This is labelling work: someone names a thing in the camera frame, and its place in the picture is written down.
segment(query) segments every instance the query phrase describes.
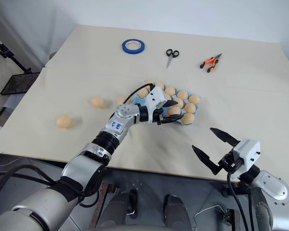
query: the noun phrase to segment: blue egg carton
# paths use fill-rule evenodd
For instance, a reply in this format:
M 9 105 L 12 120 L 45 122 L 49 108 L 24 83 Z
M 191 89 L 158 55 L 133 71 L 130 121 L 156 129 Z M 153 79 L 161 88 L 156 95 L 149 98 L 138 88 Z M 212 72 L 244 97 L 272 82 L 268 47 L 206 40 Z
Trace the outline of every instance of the blue egg carton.
M 177 97 L 177 93 L 178 93 L 179 91 L 180 91 L 180 89 L 175 88 L 175 94 L 171 96 L 171 98 L 172 98 L 173 100 L 176 99 L 176 98 L 178 98 L 178 97 Z M 190 97 L 191 95 L 193 95 L 193 94 L 190 93 L 190 92 L 188 92 L 187 94 L 188 94 L 188 97 Z M 187 100 L 183 100 L 183 102 L 184 102 L 184 106 L 185 106 L 186 104 L 190 103 L 188 99 L 187 99 Z M 141 106 L 144 106 L 144 105 L 145 105 L 145 98 L 142 99 L 142 98 L 140 98 L 140 97 L 138 96 L 137 93 L 135 93 L 132 104 L 137 104 L 137 103 L 139 103 Z M 181 109 L 181 113 L 180 113 L 181 115 L 184 115 L 184 114 L 186 113 L 186 110 L 184 109 L 184 106 L 183 106 L 183 108 Z M 198 107 L 199 107 L 199 105 L 196 104 L 196 112 L 194 113 L 194 117 L 196 117 L 196 115 L 197 115 Z M 167 115 L 167 112 L 168 112 L 168 109 L 169 109 L 169 108 L 171 108 L 171 107 L 163 107 L 163 114 L 162 114 L 162 115 L 163 115 L 164 117 L 167 117 L 167 116 L 168 116 L 168 115 Z M 177 120 L 176 122 L 184 125 L 180 119 Z

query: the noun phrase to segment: brown egg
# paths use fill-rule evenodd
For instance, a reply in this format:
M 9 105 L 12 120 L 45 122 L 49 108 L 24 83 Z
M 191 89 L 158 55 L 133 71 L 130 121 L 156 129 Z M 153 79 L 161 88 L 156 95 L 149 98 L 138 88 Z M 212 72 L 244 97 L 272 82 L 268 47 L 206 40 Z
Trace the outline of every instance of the brown egg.
M 69 115 L 61 115 L 57 118 L 57 127 L 59 128 L 69 128 L 73 123 L 73 118 Z
M 187 103 L 184 107 L 187 113 L 195 113 L 196 111 L 196 106 L 193 103 Z
M 181 100 L 186 100 L 188 98 L 188 93 L 185 90 L 181 90 L 181 91 L 178 92 L 177 96 Z
M 93 96 L 92 99 L 91 99 L 91 104 L 95 108 L 102 109 L 102 108 L 105 107 L 104 100 L 101 97 L 99 97 L 99 96 Z
M 199 95 L 191 95 L 189 98 L 188 98 L 189 102 L 193 103 L 193 104 L 198 104 L 200 103 L 200 97 Z
M 165 97 L 166 97 L 167 100 L 172 100 L 172 98 L 171 98 L 171 96 L 169 94 L 166 94 L 166 93 L 164 93 L 164 94 L 165 94 Z
M 176 104 L 176 106 L 182 109 L 183 106 L 184 106 L 183 100 L 181 100 L 180 98 L 175 98 L 174 100 L 175 100 L 176 102 L 178 102 L 178 104 Z
M 170 115 L 179 115 L 181 113 L 181 109 L 174 106 L 168 109 L 167 114 Z
M 185 113 L 184 116 L 181 118 L 181 121 L 184 125 L 192 124 L 195 120 L 195 117 L 191 113 Z
M 156 82 L 155 85 L 156 85 L 156 86 L 159 86 L 160 88 L 162 88 L 162 90 L 165 89 L 165 85 L 164 85 L 164 83 L 161 82 L 161 81 Z
M 137 95 L 142 99 L 145 98 L 148 94 L 149 92 L 146 88 L 142 88 L 137 92 Z
M 145 84 L 147 84 L 147 83 L 153 83 L 153 84 L 154 84 L 154 82 L 153 82 L 152 80 L 146 80 L 144 83 L 145 83 Z
M 126 99 L 126 97 L 124 97 L 124 96 L 121 96 L 120 98 L 118 98 L 118 100 L 117 100 L 117 105 L 123 104 L 123 102 L 125 101 L 125 99 Z
M 172 96 L 175 94 L 175 88 L 174 87 L 167 87 L 167 88 L 165 88 L 165 93 Z

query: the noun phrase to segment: orange pliers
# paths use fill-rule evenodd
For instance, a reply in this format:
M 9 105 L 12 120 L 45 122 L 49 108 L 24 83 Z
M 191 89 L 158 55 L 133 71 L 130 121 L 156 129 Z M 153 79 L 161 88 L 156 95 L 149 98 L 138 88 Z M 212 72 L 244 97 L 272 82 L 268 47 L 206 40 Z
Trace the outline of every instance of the orange pliers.
M 209 69 L 207 69 L 207 72 L 209 73 L 210 71 L 213 71 L 214 67 L 218 63 L 218 59 L 220 58 L 221 55 L 222 55 L 222 53 L 220 53 L 219 55 L 216 55 L 215 57 L 211 57 L 207 61 L 204 61 L 203 64 L 200 65 L 200 68 L 202 69 L 204 67 L 204 65 L 213 63 L 213 65 Z

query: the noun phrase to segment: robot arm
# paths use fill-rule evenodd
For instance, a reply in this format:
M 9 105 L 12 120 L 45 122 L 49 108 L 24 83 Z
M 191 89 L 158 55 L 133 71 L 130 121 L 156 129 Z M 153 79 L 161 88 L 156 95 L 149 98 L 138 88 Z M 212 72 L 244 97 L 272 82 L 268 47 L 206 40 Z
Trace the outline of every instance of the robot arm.
M 255 166 L 261 154 L 259 141 L 238 141 L 224 131 L 210 129 L 222 141 L 233 146 L 233 149 L 216 165 L 203 151 L 192 146 L 199 159 L 214 175 L 225 169 L 231 173 L 231 178 L 238 178 L 250 188 L 259 230 L 289 231 L 289 186 L 281 178 Z
M 97 137 L 88 143 L 63 169 L 57 183 L 43 189 L 0 216 L 0 231 L 55 231 L 84 197 L 95 194 L 102 182 L 111 155 L 129 128 L 139 122 L 170 123 L 181 115 L 164 118 L 162 107 L 177 104 L 167 101 L 160 87 L 150 85 L 145 106 L 123 104 L 111 116 Z

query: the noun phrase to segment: white sticker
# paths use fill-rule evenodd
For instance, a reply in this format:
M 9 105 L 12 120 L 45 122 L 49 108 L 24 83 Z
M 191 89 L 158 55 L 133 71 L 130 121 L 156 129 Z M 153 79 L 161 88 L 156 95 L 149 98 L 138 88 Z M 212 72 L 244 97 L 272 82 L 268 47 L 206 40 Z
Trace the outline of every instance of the white sticker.
M 113 130 L 119 133 L 121 133 L 122 130 L 124 129 L 123 125 L 116 120 L 111 121 L 111 127 L 113 128 Z

